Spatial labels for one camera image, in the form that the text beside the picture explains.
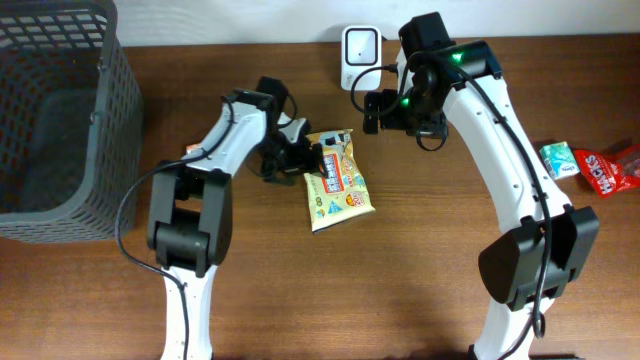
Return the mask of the green Kleenex tissue pack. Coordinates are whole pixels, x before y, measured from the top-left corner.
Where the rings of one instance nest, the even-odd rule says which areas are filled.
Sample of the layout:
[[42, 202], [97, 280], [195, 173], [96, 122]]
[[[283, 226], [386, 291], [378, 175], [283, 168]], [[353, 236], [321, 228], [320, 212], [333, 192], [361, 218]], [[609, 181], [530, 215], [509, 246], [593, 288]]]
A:
[[580, 172], [579, 165], [566, 141], [544, 145], [539, 153], [553, 180], [572, 177]]

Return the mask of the orange tissue pack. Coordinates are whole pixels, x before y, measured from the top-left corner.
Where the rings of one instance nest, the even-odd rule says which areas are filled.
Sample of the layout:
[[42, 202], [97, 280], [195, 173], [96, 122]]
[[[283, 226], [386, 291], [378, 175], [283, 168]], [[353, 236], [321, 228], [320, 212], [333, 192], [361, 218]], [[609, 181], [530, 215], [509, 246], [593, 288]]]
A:
[[192, 145], [188, 145], [186, 147], [186, 154], [187, 155], [191, 155], [191, 154], [201, 154], [203, 152], [200, 144], [192, 144]]

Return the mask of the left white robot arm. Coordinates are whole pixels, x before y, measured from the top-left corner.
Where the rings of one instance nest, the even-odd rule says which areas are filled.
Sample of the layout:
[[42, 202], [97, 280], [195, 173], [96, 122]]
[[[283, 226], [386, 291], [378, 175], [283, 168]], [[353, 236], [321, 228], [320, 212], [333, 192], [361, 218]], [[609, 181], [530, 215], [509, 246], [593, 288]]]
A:
[[267, 183], [289, 185], [296, 175], [326, 176], [322, 148], [304, 118], [284, 112], [291, 95], [278, 79], [262, 77], [253, 90], [223, 99], [216, 124], [195, 149], [153, 175], [147, 245], [166, 289], [165, 359], [210, 359], [213, 280], [233, 230], [232, 180], [252, 155]]

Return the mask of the yellow snack bag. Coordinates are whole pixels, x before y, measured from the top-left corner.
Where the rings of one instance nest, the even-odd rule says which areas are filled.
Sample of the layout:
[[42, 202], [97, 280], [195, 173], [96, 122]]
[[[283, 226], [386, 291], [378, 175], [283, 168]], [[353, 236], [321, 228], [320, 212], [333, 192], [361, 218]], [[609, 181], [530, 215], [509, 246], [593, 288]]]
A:
[[321, 146], [326, 168], [324, 175], [304, 175], [313, 233], [376, 211], [354, 158], [351, 132], [343, 129], [307, 136], [312, 145]]

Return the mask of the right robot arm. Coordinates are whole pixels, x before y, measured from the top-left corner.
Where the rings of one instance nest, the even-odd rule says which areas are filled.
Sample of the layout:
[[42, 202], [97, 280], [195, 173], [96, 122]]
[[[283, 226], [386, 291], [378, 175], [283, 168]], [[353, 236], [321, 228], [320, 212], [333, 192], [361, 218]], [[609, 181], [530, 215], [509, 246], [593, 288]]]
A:
[[363, 129], [401, 130], [418, 143], [464, 140], [493, 201], [499, 238], [478, 258], [490, 304], [472, 359], [525, 359], [544, 336], [546, 311], [577, 280], [599, 232], [590, 207], [577, 208], [536, 155], [511, 104], [501, 66], [482, 41], [452, 40], [440, 14], [399, 30], [390, 71], [395, 89], [358, 105]]

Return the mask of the red Hacks candy bag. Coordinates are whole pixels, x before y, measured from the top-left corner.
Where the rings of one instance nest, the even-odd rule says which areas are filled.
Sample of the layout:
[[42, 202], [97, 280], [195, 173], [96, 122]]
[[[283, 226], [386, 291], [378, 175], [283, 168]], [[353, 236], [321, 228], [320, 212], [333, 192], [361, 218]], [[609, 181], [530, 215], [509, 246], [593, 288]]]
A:
[[605, 155], [578, 149], [574, 156], [581, 174], [602, 198], [639, 187], [639, 146]]

